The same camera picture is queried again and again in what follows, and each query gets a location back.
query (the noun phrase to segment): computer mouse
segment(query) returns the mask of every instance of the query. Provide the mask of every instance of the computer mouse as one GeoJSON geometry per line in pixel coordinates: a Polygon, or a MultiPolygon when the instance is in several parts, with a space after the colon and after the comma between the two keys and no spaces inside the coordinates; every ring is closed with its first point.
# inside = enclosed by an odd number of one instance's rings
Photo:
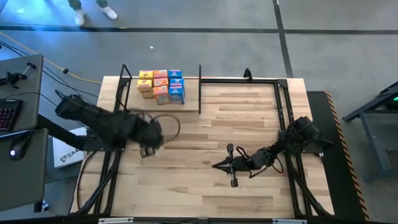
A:
{"type": "Polygon", "coordinates": [[[20,134],[12,140],[10,144],[10,158],[13,161],[18,161],[25,156],[27,147],[30,141],[30,131],[20,134]]]}

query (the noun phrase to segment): small box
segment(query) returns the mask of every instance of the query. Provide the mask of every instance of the small box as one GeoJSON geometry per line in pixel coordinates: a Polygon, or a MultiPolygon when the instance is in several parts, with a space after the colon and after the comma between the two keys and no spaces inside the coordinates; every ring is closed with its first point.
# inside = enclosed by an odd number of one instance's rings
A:
{"type": "Polygon", "coordinates": [[[154,70],[154,78],[167,78],[167,70],[154,70]]]}
{"type": "Polygon", "coordinates": [[[171,78],[170,86],[182,86],[184,87],[184,79],[183,78],[171,78]]]}
{"type": "Polygon", "coordinates": [[[167,86],[169,85],[169,79],[168,78],[156,78],[154,79],[154,87],[158,86],[167,86]]]}
{"type": "Polygon", "coordinates": [[[167,86],[154,87],[154,96],[158,105],[170,103],[169,91],[167,86]]]}
{"type": "Polygon", "coordinates": [[[185,104],[185,93],[182,86],[170,86],[169,95],[171,104],[185,104]]]}
{"type": "Polygon", "coordinates": [[[139,79],[153,79],[154,71],[152,70],[140,70],[139,71],[139,79]]]}
{"type": "Polygon", "coordinates": [[[138,80],[137,89],[144,98],[153,98],[152,80],[138,80]]]}
{"type": "Polygon", "coordinates": [[[182,70],[169,70],[169,78],[182,78],[182,70]]]}

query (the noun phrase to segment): computer keyboard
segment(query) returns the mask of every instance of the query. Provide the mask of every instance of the computer keyboard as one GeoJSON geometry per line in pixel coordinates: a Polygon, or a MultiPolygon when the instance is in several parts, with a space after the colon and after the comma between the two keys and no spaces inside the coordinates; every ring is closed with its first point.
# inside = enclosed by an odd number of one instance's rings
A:
{"type": "Polygon", "coordinates": [[[0,131],[12,131],[22,103],[22,100],[0,100],[0,131]]]}

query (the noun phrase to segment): shoe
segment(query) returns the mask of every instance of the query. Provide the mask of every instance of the shoe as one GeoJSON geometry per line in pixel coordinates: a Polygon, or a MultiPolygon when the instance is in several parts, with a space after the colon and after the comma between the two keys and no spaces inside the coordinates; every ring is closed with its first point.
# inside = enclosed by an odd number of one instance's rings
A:
{"type": "Polygon", "coordinates": [[[85,23],[85,13],[82,10],[75,11],[75,24],[82,26],[85,23]]]}
{"type": "Polygon", "coordinates": [[[101,11],[105,13],[110,19],[115,20],[118,18],[118,15],[116,12],[113,11],[109,6],[106,6],[104,8],[101,8],[101,11]]]}

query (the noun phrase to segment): concrete floor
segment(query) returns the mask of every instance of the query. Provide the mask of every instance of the concrete floor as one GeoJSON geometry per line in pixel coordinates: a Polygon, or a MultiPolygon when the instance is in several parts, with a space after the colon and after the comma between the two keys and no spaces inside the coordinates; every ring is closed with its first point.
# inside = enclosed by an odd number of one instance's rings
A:
{"type": "MultiPolygon", "coordinates": [[[[116,21],[108,20],[94,0],[82,2],[90,17],[89,27],[277,28],[272,0],[110,0],[109,5],[119,13],[116,21]]],[[[398,29],[398,2],[394,0],[279,0],[279,6],[285,29],[398,29]]],[[[73,11],[65,0],[9,1],[0,13],[0,25],[24,24],[72,26],[73,11]]],[[[209,76],[240,77],[249,67],[255,77],[286,77],[278,34],[3,33],[61,67],[98,81],[104,75],[117,75],[122,63],[134,74],[141,69],[181,68],[185,75],[196,76],[202,64],[203,75],[209,76]]],[[[2,35],[0,40],[20,47],[2,35]]],[[[304,78],[307,90],[329,91],[340,117],[397,81],[396,35],[289,34],[286,41],[294,77],[304,78]]],[[[15,55],[0,50],[0,59],[10,57],[15,55]]],[[[63,75],[54,66],[47,66],[63,75]]],[[[67,75],[63,78],[94,94],[100,90],[97,84],[67,75]]],[[[44,77],[42,93],[57,102],[54,89],[71,93],[44,77]]],[[[43,115],[65,128],[78,127],[56,117],[48,108],[51,104],[41,100],[43,115]]],[[[375,162],[362,125],[359,120],[341,124],[371,220],[397,223],[398,178],[365,184],[361,177],[373,170],[375,162]]],[[[32,214],[28,205],[0,212],[0,220],[66,214],[75,181],[46,186],[45,198],[52,205],[49,211],[32,214]]]]}

